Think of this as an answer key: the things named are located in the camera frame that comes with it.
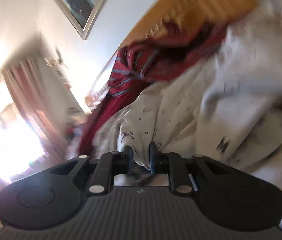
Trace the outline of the cream printed garment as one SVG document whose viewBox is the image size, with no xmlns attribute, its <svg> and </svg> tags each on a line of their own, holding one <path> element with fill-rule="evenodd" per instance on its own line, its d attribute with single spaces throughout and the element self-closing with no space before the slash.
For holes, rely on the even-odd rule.
<svg viewBox="0 0 282 240">
<path fill-rule="evenodd" d="M 282 0 L 231 24 L 217 52 L 172 81 L 144 89 L 78 154 L 130 146 L 149 168 L 148 146 L 194 154 L 251 173 L 282 190 Z"/>
</svg>

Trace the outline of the red striped cloth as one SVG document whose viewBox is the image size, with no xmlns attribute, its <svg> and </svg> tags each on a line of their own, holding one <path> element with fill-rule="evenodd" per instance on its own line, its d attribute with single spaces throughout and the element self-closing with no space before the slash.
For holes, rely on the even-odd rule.
<svg viewBox="0 0 282 240">
<path fill-rule="evenodd" d="M 226 24 L 204 22 L 187 33 L 175 22 L 165 22 L 165 35 L 148 37 L 120 48 L 108 79 L 106 95 L 84 126 L 79 154 L 94 149 L 97 130 L 119 110 L 132 103 L 149 85 L 180 76 L 198 60 L 210 56 L 226 35 Z"/>
</svg>

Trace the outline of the pink curtain right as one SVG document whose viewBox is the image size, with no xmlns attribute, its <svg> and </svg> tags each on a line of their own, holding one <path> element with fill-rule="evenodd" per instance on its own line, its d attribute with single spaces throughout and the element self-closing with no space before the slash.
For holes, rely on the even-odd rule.
<svg viewBox="0 0 282 240">
<path fill-rule="evenodd" d="M 2 69 L 2 76 L 22 116 L 55 163 L 65 159 L 67 135 L 85 113 L 56 71 L 38 55 L 22 57 Z"/>
</svg>

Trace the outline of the wooden headboard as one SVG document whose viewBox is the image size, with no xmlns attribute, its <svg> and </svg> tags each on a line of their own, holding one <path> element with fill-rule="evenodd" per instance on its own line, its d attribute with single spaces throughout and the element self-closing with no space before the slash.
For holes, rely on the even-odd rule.
<svg viewBox="0 0 282 240">
<path fill-rule="evenodd" d="M 222 25 L 254 9 L 257 0 L 158 0 L 123 39 L 120 47 L 168 34 L 165 24 L 174 22 L 181 32 L 192 34 L 204 23 Z"/>
</svg>

